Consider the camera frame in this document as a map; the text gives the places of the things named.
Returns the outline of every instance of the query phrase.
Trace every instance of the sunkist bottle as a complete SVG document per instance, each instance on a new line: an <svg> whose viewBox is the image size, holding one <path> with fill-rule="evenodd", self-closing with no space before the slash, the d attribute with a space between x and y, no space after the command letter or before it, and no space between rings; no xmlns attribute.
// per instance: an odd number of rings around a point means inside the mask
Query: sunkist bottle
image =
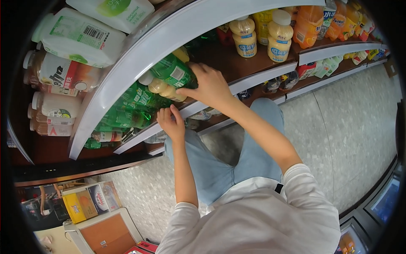
<svg viewBox="0 0 406 254"><path fill-rule="evenodd" d="M53 93L34 92L32 97L32 108L52 117L76 118L81 104L78 97Z"/></svg>
<svg viewBox="0 0 406 254"><path fill-rule="evenodd" d="M59 57L102 68L118 59L125 34L70 8L47 14L31 40Z"/></svg>
<svg viewBox="0 0 406 254"><path fill-rule="evenodd" d="M268 56L276 63L286 61L289 54L293 36L290 17L290 14L284 10L274 10L273 20L268 24Z"/></svg>
<svg viewBox="0 0 406 254"><path fill-rule="evenodd" d="M301 6L293 30L293 41L303 49L313 46L322 24L323 6Z"/></svg>
<svg viewBox="0 0 406 254"><path fill-rule="evenodd" d="M30 120L30 130L41 136L69 137L72 134L72 125L52 125Z"/></svg>
<svg viewBox="0 0 406 254"><path fill-rule="evenodd" d="M331 25L334 14L337 10L334 0L326 0L326 5L323 7L323 24L320 27L320 33L317 35L317 39L321 40L326 35L327 29Z"/></svg>
<svg viewBox="0 0 406 254"><path fill-rule="evenodd" d="M197 79L192 70L174 54L169 54L155 64L150 71L152 75L176 88L198 87Z"/></svg>
<svg viewBox="0 0 406 254"><path fill-rule="evenodd" d="M101 122L111 127L143 129L150 125L150 120L151 115L145 112L111 108L102 117Z"/></svg>
<svg viewBox="0 0 406 254"><path fill-rule="evenodd" d="M32 108L32 103L28 105L27 116L29 119L34 119L43 124L73 125L75 123L75 118L51 117L43 115L40 111Z"/></svg>
<svg viewBox="0 0 406 254"><path fill-rule="evenodd" d="M24 58L23 68L29 69L42 84L64 89L63 94L71 96L77 96L78 91L86 92L96 87L101 71L45 51L33 50L28 51Z"/></svg>
<svg viewBox="0 0 406 254"><path fill-rule="evenodd" d="M347 0L335 0L334 2L337 6L337 10L334 14L333 20L331 21L330 27L327 29L326 35L324 36L326 38L330 38L332 41L337 39L341 33L344 23L346 22L347 15Z"/></svg>
<svg viewBox="0 0 406 254"><path fill-rule="evenodd" d="M257 34L255 33L255 23L248 16L240 17L229 23L233 32L235 47L240 56L245 58L253 57L257 54Z"/></svg>
<svg viewBox="0 0 406 254"><path fill-rule="evenodd" d="M359 21L359 12L350 4L346 5L347 14L346 14L346 22L344 23L344 27L341 29L338 38L340 41L346 41L354 34L355 27Z"/></svg>
<svg viewBox="0 0 406 254"><path fill-rule="evenodd" d="M141 21L155 11L148 0L66 0L66 3L125 33L133 32Z"/></svg>
<svg viewBox="0 0 406 254"><path fill-rule="evenodd" d="M164 81L154 78L150 71L147 71L142 75L138 82L148 86L148 89L152 93L158 93L160 96L173 100L175 102L182 102L186 100L187 96L177 94L176 88L166 84Z"/></svg>

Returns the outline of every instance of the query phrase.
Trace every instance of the hand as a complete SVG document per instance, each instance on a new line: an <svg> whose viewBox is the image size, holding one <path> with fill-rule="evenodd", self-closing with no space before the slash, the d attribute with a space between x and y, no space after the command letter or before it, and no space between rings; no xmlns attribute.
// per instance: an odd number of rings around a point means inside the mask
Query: hand
<svg viewBox="0 0 406 254"><path fill-rule="evenodd" d="M197 89L179 88L176 93L192 97L212 108L222 111L230 106L235 97L231 94L229 86L220 71L204 63L188 62L189 67L196 75L199 87Z"/></svg>
<svg viewBox="0 0 406 254"><path fill-rule="evenodd" d="M171 112L175 116L175 121L172 120ZM179 110L172 104L170 108L160 109L157 112L156 121L159 123L161 128L168 134L172 139L172 143L185 140L185 123L183 122L182 116Z"/></svg>

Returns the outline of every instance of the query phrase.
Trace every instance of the light blue jeans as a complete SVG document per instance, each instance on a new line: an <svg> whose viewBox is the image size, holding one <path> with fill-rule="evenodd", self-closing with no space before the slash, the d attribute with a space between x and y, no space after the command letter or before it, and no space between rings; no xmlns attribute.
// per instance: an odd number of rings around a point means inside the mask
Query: light blue jeans
<svg viewBox="0 0 406 254"><path fill-rule="evenodd" d="M251 109L260 117L283 131L283 113L278 105L268 98L258 98ZM238 164L233 167L217 159L203 144L199 135L186 130L186 153L196 183L197 197L210 205L230 187L255 176L281 181L282 171L277 163L245 131L244 142ZM165 141L165 152L173 163L172 140Z"/></svg>

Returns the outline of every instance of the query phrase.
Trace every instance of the barcode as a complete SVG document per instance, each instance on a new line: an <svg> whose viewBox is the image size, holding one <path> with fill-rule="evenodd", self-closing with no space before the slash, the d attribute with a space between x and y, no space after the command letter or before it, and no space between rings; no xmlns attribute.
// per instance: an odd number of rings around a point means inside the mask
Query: barcode
<svg viewBox="0 0 406 254"><path fill-rule="evenodd" d="M305 40L305 37L300 32L298 32L296 34L296 39L298 39L300 42L303 42Z"/></svg>
<svg viewBox="0 0 406 254"><path fill-rule="evenodd" d="M170 75L172 78L176 80L181 80L183 76L185 75L185 71L179 68L178 66L175 67L175 70L172 72Z"/></svg>
<svg viewBox="0 0 406 254"><path fill-rule="evenodd" d="M98 40L101 40L104 37L104 31L89 25L84 29L83 34Z"/></svg>

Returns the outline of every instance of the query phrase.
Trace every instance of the speckled terrazzo floor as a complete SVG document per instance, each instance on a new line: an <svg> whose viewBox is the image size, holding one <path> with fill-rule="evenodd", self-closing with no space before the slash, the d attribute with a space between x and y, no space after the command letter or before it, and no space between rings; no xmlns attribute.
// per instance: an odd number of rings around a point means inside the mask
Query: speckled terrazzo floor
<svg viewBox="0 0 406 254"><path fill-rule="evenodd" d="M281 109L285 135L339 212L376 183L395 156L397 77L371 67L292 99ZM244 130L232 125L202 136L210 151L235 165ZM166 156L100 176L113 180L144 238L160 241L175 206L173 165ZM204 214L205 205L201 204Z"/></svg>

